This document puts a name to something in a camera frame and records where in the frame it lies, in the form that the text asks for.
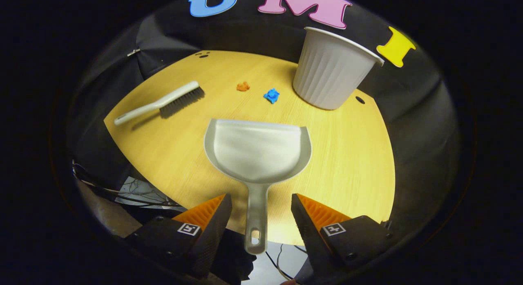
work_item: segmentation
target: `white plastic cup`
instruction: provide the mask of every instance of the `white plastic cup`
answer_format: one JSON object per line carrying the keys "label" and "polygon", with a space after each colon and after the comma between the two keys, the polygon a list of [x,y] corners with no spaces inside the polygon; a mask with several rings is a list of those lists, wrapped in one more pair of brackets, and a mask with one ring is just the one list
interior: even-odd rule
{"label": "white plastic cup", "polygon": [[340,108],[374,63],[384,64],[369,49],[347,38],[314,27],[305,30],[293,87],[302,99],[318,108]]}

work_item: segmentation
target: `wooden table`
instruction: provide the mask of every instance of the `wooden table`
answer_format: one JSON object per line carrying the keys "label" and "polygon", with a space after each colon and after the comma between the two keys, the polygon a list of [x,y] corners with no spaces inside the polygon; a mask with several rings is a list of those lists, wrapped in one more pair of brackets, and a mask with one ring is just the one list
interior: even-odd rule
{"label": "wooden table", "polygon": [[[291,213],[291,194],[300,193],[352,218],[365,214],[380,223],[394,200],[394,159],[387,129],[374,99],[356,90],[337,110],[321,110],[293,91],[296,63],[241,52],[202,51],[159,71],[122,99],[104,122],[129,162],[154,186],[190,209],[230,193],[227,228],[244,233],[247,188],[226,177],[203,150],[209,120],[241,119],[306,126],[312,158],[306,169],[269,189],[268,240],[303,245]],[[168,119],[159,111],[121,126],[113,120],[153,102],[192,80],[206,96]],[[250,90],[237,91],[248,82]],[[275,104],[263,95],[280,92]],[[361,104],[356,96],[364,100]]]}

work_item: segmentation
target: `pink letter m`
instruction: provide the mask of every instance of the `pink letter m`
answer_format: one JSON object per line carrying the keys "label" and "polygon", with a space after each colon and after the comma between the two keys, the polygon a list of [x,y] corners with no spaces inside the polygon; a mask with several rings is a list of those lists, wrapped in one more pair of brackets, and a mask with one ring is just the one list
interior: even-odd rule
{"label": "pink letter m", "polygon": [[[315,12],[308,16],[328,26],[345,29],[347,25],[343,22],[343,15],[346,6],[352,6],[351,2],[346,0],[285,0],[294,15],[302,15],[312,6],[316,5]],[[265,4],[258,7],[258,11],[263,13],[284,13],[282,0],[265,0]]]}

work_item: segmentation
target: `dustpan handle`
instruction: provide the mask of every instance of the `dustpan handle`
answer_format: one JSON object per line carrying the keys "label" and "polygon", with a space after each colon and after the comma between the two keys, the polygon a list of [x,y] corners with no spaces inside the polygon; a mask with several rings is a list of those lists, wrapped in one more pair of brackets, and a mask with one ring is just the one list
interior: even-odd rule
{"label": "dustpan handle", "polygon": [[[247,184],[247,221],[245,224],[245,251],[252,255],[267,250],[267,193],[270,184]],[[252,232],[259,231],[258,244],[252,243]]]}

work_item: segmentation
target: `hand brush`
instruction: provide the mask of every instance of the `hand brush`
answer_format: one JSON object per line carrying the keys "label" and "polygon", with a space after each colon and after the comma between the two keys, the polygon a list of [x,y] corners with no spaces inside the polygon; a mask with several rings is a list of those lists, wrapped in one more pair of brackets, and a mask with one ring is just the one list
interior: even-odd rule
{"label": "hand brush", "polygon": [[160,115],[163,119],[168,118],[172,114],[175,114],[182,108],[185,108],[191,103],[198,101],[205,95],[205,92],[200,88],[200,85],[196,81],[192,81],[186,85],[179,87],[171,93],[163,96],[158,101],[151,104],[144,105],[133,111],[127,112],[123,115],[118,116],[114,120],[116,126],[125,123],[137,116],[140,116],[149,111],[159,109]]}

